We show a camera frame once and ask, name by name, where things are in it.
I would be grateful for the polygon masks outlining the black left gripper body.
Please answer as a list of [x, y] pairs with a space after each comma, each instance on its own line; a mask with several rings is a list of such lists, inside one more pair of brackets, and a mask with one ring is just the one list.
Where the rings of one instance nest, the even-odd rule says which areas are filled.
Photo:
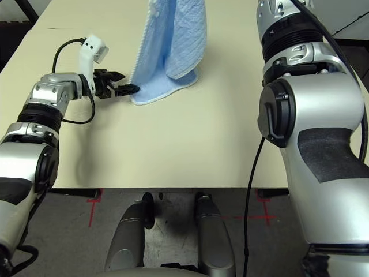
[[95, 69], [93, 80], [95, 83], [95, 96], [100, 99], [109, 99], [112, 95], [114, 86], [112, 82], [115, 79], [115, 73], [107, 69]]

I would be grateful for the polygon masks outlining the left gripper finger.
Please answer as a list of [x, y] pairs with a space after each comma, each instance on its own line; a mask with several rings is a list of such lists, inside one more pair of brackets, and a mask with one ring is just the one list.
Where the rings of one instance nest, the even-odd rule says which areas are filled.
[[137, 93], [140, 87], [134, 84], [119, 85], [114, 88], [114, 94], [116, 97], [129, 96]]
[[122, 73], [116, 71], [107, 71], [103, 70], [101, 73], [101, 77], [109, 82], [118, 82], [126, 78], [126, 76]]

